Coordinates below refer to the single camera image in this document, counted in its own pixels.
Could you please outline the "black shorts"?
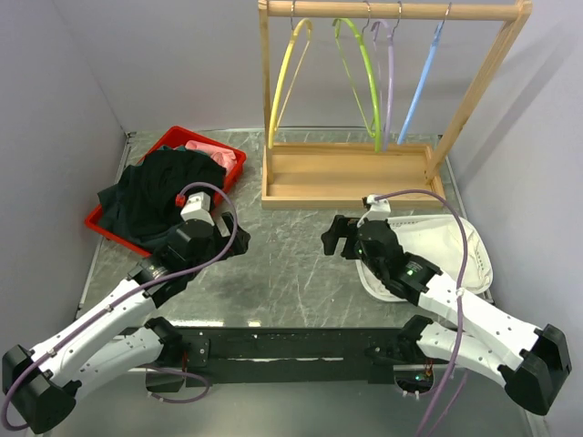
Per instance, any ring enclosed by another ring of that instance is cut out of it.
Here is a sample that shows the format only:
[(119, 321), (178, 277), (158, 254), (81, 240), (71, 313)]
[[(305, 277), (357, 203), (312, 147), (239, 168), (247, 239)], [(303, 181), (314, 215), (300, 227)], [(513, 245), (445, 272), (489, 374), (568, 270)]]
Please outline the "black shorts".
[(134, 237), (149, 237), (180, 222), (175, 198), (190, 183), (223, 187), (226, 169), (190, 150), (156, 150), (138, 166), (126, 168), (118, 182), (119, 202)]

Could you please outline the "blue plastic hanger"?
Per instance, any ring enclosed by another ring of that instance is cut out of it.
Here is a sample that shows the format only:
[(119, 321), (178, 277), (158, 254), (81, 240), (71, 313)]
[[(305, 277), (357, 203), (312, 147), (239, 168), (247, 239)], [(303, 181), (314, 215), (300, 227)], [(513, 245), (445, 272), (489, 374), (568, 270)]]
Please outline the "blue plastic hanger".
[(404, 143), (404, 140), (408, 134), (409, 128), (413, 122), (415, 111), (416, 111), (417, 106), (419, 104), (419, 101), (421, 99), (421, 95), (423, 93), (425, 83), (427, 81), (430, 70), (432, 68), (432, 64), (433, 64), (434, 59), (435, 59), (435, 54), (436, 54), (437, 48), (438, 48), (440, 40), (441, 40), (441, 34), (443, 31), (444, 24), (445, 24), (445, 21), (442, 21), (441, 23), (439, 23), (437, 25), (437, 27), (435, 29), (434, 37), (433, 37), (432, 43), (429, 47), (427, 58), (424, 61), (424, 66), (423, 66), (421, 75), (419, 77), (419, 81), (417, 83), (416, 89), (414, 91), (414, 95), (413, 95), (413, 98), (411, 100), (411, 104), (408, 108), (408, 111), (407, 111), (407, 114), (406, 114), (406, 117), (404, 120), (404, 124), (402, 126), (399, 137), (397, 138), (397, 143), (399, 145)]

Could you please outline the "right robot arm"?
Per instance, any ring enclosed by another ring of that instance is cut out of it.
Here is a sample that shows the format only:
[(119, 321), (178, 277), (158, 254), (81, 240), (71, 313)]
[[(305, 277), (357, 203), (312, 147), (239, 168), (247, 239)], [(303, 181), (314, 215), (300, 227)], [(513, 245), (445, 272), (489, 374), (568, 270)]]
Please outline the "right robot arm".
[(452, 358), (501, 385), (523, 409), (548, 414), (572, 370), (562, 330), (513, 318), (461, 291), (444, 270), (405, 251), (386, 220), (337, 215), (321, 236), (324, 254), (333, 255), (340, 239), (343, 258), (361, 261), (386, 290), (456, 325), (451, 331), (431, 320), (414, 323), (416, 331), (398, 342), (406, 361)]

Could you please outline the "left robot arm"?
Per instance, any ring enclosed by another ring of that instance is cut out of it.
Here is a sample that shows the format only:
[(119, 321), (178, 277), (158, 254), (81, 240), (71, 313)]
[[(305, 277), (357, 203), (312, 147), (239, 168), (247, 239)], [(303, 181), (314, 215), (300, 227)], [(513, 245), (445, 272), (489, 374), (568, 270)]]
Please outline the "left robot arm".
[(2, 426), (10, 432), (55, 428), (77, 402), (125, 371), (157, 362), (168, 366), (181, 354), (178, 333), (163, 318), (148, 320), (122, 341), (131, 323), (184, 291), (205, 268), (246, 253), (251, 236), (236, 212), (182, 222), (167, 243), (144, 258), (92, 310), (36, 346), (15, 345), (1, 360)]

